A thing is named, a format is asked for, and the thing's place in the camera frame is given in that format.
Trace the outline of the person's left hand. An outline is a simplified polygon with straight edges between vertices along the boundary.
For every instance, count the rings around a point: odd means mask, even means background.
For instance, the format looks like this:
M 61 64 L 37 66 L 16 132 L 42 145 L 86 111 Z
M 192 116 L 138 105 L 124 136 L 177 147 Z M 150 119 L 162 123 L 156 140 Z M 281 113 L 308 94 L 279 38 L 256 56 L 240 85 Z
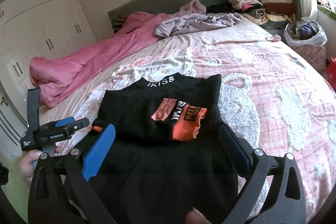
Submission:
M 41 154 L 42 151 L 37 149 L 24 151 L 16 163 L 18 175 L 27 185 L 31 185 L 34 175 L 33 163 L 39 160 Z

